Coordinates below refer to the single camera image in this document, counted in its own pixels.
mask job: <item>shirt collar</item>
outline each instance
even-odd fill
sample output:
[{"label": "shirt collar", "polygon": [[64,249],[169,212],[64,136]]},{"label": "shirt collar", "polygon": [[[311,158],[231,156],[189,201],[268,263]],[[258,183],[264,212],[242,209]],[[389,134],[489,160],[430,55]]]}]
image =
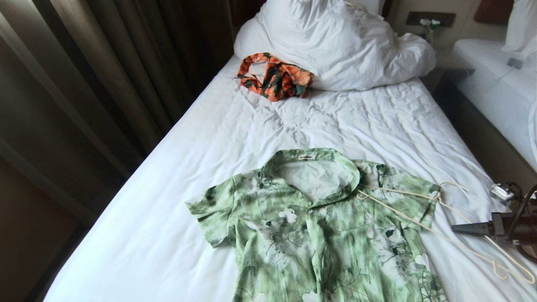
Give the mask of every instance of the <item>shirt collar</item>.
[{"label": "shirt collar", "polygon": [[269,183],[277,186],[290,187],[285,179],[275,174],[274,171],[277,167],[285,163],[311,161],[332,161],[338,163],[345,171],[352,175],[351,181],[341,190],[323,198],[326,201],[325,203],[334,203],[348,197],[360,182],[360,171],[350,159],[334,149],[324,148],[280,150],[263,166],[262,174]]}]

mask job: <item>white bedding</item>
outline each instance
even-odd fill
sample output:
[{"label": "white bedding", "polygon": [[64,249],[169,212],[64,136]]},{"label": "white bedding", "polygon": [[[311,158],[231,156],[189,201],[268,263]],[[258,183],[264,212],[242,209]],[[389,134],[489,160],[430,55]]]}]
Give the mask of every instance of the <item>white bedding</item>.
[{"label": "white bedding", "polygon": [[456,81],[459,90],[502,133],[537,171],[537,119],[535,67],[507,66],[512,54],[502,50],[501,41],[464,39],[453,52],[475,67],[475,72]]},{"label": "white bedding", "polygon": [[[45,301],[231,301],[234,251],[212,249],[184,202],[261,167],[279,149],[335,148],[431,182],[458,182],[471,191],[447,186],[444,200],[474,222],[503,209],[488,198],[491,180],[418,79],[271,103],[239,87],[239,63],[231,58],[119,191]],[[438,206],[434,229],[513,268],[485,241],[454,235],[454,223],[464,221]],[[537,300],[535,285],[501,280],[489,263],[433,234],[422,238],[450,301]]]}]

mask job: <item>nightstand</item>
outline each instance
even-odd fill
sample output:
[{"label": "nightstand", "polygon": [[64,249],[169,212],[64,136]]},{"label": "nightstand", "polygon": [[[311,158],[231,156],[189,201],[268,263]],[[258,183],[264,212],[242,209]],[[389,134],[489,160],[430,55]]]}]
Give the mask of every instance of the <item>nightstand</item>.
[{"label": "nightstand", "polygon": [[452,51],[444,51],[437,55],[436,67],[426,76],[419,78],[427,90],[433,94],[440,80],[445,75],[467,76],[475,71],[474,67],[464,62]]}]

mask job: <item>wall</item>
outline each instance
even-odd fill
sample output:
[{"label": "wall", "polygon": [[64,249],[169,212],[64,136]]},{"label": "wall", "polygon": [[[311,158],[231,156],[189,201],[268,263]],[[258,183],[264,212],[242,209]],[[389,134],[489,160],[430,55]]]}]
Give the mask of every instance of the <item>wall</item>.
[{"label": "wall", "polygon": [[453,48],[459,39],[479,38],[488,40],[505,40],[507,26],[483,24],[474,21],[474,15],[481,0],[398,0],[392,9],[395,15],[388,21],[399,35],[420,33],[422,26],[406,25],[410,11],[432,11],[455,13],[452,27],[441,27],[434,34],[434,46],[443,51]]},{"label": "wall", "polygon": [[76,228],[0,157],[0,301],[22,301]]}]

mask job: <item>orange floral shirt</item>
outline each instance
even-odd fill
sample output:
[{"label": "orange floral shirt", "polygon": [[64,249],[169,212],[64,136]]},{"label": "orange floral shirt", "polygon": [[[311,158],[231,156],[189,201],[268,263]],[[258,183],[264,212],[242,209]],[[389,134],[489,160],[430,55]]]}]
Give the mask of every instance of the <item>orange floral shirt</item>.
[{"label": "orange floral shirt", "polygon": [[[257,62],[266,62],[263,82],[249,74],[250,66]],[[280,61],[270,53],[247,56],[242,61],[237,74],[242,86],[266,97],[271,102],[291,96],[304,97],[306,88],[311,85],[314,76],[311,72],[296,65]]]}]

